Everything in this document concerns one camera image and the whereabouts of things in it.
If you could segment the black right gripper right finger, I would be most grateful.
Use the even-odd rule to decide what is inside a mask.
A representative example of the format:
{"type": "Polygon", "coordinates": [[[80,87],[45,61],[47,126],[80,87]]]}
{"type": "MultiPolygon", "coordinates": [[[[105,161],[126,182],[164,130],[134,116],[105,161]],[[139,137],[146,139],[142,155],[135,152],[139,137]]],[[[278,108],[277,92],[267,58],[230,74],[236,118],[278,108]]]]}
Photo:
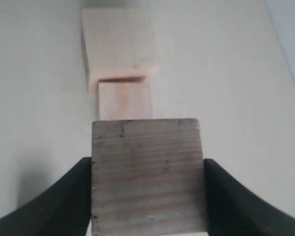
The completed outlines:
{"type": "Polygon", "coordinates": [[[213,159],[204,160],[210,236],[295,236],[295,218],[267,203],[213,159]]]}

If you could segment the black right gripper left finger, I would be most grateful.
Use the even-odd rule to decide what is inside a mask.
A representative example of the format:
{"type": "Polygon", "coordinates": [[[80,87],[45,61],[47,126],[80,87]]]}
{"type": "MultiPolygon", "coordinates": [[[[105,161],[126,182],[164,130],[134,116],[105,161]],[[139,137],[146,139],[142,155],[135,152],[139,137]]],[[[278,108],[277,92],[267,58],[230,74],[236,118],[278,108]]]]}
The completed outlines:
{"type": "Polygon", "coordinates": [[[0,218],[0,236],[85,236],[91,218],[91,158],[21,208],[0,218]]]}

